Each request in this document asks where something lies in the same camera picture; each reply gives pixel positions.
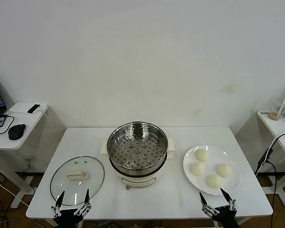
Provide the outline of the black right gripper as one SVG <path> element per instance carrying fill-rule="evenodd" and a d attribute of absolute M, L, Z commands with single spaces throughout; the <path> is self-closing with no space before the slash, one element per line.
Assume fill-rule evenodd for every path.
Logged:
<path fill-rule="evenodd" d="M 215 209 L 218 210 L 219 213 L 214 214 L 213 208 L 207 204 L 204 196 L 199 192 L 202 211 L 214 221 L 220 222 L 224 228 L 239 228 L 239 224 L 235 219 L 235 215 L 237 213 L 236 200 L 232 199 L 231 196 L 222 188 L 220 188 L 220 191 L 228 205 L 216 207 Z"/>

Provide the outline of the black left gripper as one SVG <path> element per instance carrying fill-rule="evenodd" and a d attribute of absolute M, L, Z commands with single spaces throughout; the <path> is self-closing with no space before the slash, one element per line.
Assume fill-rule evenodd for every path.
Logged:
<path fill-rule="evenodd" d="M 80 209 L 64 209 L 60 211 L 62 206 L 65 191 L 63 191 L 57 198 L 54 206 L 51 209 L 54 214 L 54 221 L 57 223 L 56 228 L 76 228 L 80 222 L 80 216 L 86 216 L 92 208 L 90 204 L 89 189 L 85 194 L 84 204 Z"/>

